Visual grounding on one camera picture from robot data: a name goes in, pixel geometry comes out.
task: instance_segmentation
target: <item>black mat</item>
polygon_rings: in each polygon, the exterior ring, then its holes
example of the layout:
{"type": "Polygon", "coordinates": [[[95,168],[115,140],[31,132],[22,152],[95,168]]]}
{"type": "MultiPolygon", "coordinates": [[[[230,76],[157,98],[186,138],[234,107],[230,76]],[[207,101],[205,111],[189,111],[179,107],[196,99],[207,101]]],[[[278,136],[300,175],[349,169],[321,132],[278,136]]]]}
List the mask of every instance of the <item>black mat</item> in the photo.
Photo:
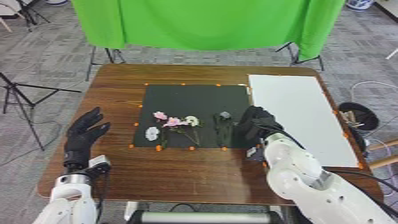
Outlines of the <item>black mat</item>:
{"type": "MultiPolygon", "coordinates": [[[[134,147],[154,147],[159,145],[159,139],[148,142],[145,139],[145,130],[148,127],[159,127],[152,113],[161,111],[166,116],[186,117],[195,116],[202,122],[202,127],[195,128],[200,147],[216,148],[216,132],[212,115],[223,111],[230,113],[232,121],[237,123],[244,109],[248,107],[248,95],[244,86],[175,86],[150,85],[145,89],[145,97],[141,102],[138,130],[134,132],[134,147]]],[[[232,138],[227,147],[239,148],[241,141],[232,138]]],[[[193,146],[186,137],[168,132],[166,147],[184,148],[193,146]]]]}

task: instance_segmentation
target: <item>gray carpet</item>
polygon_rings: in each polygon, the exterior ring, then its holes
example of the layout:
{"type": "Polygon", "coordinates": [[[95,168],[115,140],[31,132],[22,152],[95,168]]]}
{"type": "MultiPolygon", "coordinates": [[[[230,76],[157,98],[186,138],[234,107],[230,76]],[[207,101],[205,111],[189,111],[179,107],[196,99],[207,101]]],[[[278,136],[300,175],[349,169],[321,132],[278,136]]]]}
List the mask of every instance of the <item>gray carpet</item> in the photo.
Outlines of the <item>gray carpet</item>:
{"type": "MultiPolygon", "coordinates": [[[[47,17],[51,23],[40,21],[28,33],[22,20],[6,20],[13,33],[6,33],[0,26],[0,71],[8,78],[28,84],[54,87],[69,87],[85,91],[88,82],[83,82],[90,46],[85,42],[72,7],[47,6],[42,2],[35,5],[37,11],[47,17]]],[[[331,98],[337,103],[349,100],[349,87],[358,81],[376,80],[398,85],[398,55],[387,61],[383,58],[398,47],[398,24],[387,18],[376,8],[356,13],[342,10],[335,29],[323,48],[323,61],[326,71],[321,77],[326,83],[331,98]]],[[[122,50],[127,63],[148,64],[202,64],[202,65],[255,65],[285,66],[289,62],[287,52],[275,53],[276,47],[223,52],[193,52],[172,49],[156,49],[129,46],[122,50]]],[[[95,61],[106,63],[102,50],[95,55],[95,61]]],[[[317,69],[317,63],[308,62],[301,66],[317,69]]],[[[45,91],[28,90],[26,94],[38,99],[45,91]]],[[[33,151],[12,163],[0,166],[0,223],[29,223],[45,205],[45,199],[35,195],[35,183],[58,144],[58,134],[70,121],[83,94],[58,93],[37,106],[33,111],[35,128],[45,146],[45,152],[33,151]]],[[[374,111],[381,123],[398,116],[398,92],[395,89],[369,84],[355,89],[355,102],[374,111]]],[[[398,119],[372,134],[372,138],[385,141],[398,137],[398,119]]],[[[26,122],[19,118],[13,107],[8,113],[0,115],[0,161],[6,161],[21,153],[31,150],[33,142],[26,122]]],[[[385,150],[369,153],[369,160],[387,155],[385,150]]],[[[398,165],[374,170],[381,178],[398,172],[398,165]]],[[[383,188],[385,203],[398,201],[398,194],[383,188]]],[[[170,204],[150,203],[150,211],[166,210],[170,204]]],[[[262,206],[212,206],[196,205],[202,211],[264,211],[262,206]]],[[[102,222],[122,223],[124,202],[106,202],[102,222]]]]}

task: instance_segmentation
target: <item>wooden table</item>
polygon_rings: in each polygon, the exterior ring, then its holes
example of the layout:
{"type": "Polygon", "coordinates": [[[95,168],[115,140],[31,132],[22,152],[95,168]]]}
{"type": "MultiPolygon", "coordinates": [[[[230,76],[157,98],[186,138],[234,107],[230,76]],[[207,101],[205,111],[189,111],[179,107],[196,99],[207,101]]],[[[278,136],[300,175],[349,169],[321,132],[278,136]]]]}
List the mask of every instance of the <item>wooden table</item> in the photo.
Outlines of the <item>wooden table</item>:
{"type": "MultiPolygon", "coordinates": [[[[111,122],[108,134],[92,147],[92,156],[106,155],[111,162],[106,199],[188,203],[287,205],[266,184],[266,169],[244,161],[244,150],[232,149],[129,149],[138,122],[145,84],[248,84],[246,74],[300,75],[317,78],[331,107],[335,108],[315,71],[308,68],[250,66],[104,65],[83,98],[76,117],[101,107],[104,121],[111,122]]],[[[353,139],[349,143],[358,161],[365,164],[353,139]]],[[[63,141],[38,182],[38,194],[49,196],[54,178],[61,172],[63,141]]],[[[346,175],[369,194],[381,199],[372,180],[346,175]]]]}

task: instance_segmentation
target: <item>pink flower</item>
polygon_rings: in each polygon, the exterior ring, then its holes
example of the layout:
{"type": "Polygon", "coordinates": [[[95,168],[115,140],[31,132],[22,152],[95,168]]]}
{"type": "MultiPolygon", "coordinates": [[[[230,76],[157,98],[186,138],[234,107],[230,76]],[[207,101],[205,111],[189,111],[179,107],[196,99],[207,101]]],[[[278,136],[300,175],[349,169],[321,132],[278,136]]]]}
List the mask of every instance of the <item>pink flower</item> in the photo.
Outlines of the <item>pink flower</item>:
{"type": "Polygon", "coordinates": [[[180,121],[177,125],[189,125],[188,121],[180,121]]]}
{"type": "Polygon", "coordinates": [[[157,118],[159,120],[166,120],[166,115],[164,115],[164,113],[163,112],[156,112],[156,113],[152,113],[152,116],[154,116],[154,118],[157,118]]]}
{"type": "Polygon", "coordinates": [[[168,117],[166,124],[163,127],[175,127],[177,125],[188,125],[189,123],[186,121],[180,121],[175,117],[168,117]]]}
{"type": "Polygon", "coordinates": [[[168,117],[168,121],[163,125],[163,127],[175,127],[180,123],[180,120],[175,117],[168,117]]]}

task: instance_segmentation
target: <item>white board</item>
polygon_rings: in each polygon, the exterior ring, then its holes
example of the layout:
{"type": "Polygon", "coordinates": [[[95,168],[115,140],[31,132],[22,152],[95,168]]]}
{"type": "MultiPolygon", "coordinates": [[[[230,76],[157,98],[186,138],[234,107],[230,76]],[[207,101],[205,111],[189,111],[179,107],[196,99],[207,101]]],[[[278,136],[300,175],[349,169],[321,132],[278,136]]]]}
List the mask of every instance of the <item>white board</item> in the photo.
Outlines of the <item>white board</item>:
{"type": "Polygon", "coordinates": [[[275,116],[321,165],[356,167],[356,156],[315,78],[248,75],[248,80],[253,106],[275,116]]]}

